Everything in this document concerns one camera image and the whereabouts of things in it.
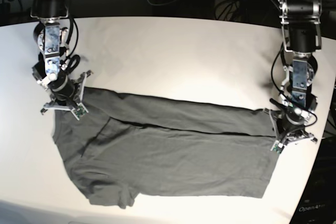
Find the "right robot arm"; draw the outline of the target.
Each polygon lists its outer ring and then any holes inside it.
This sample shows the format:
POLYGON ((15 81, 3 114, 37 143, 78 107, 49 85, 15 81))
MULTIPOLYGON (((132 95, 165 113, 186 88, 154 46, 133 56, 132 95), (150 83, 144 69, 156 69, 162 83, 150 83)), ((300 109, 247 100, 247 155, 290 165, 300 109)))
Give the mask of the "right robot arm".
POLYGON ((38 20, 33 38, 37 44, 38 62, 32 67, 33 77, 50 96, 41 113, 49 110, 67 111, 77 119, 89 111, 83 103, 87 78, 92 71, 83 72, 78 79, 71 74, 80 63, 80 56, 69 48, 78 26, 71 16, 71 0, 34 0, 30 11, 38 20))

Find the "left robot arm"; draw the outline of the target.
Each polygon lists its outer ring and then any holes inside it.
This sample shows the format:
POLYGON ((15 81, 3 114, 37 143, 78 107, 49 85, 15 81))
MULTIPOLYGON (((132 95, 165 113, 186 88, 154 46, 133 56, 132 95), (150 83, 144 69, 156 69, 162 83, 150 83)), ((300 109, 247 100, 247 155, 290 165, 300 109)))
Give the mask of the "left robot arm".
POLYGON ((277 110, 266 110, 275 132, 271 151, 280 154, 289 143, 303 140, 317 142, 307 127, 318 121, 317 98, 311 93, 318 70, 313 54, 321 50, 320 18, 322 0, 278 0, 282 45, 276 55, 281 60, 285 78, 275 85, 280 102, 270 99, 277 110))

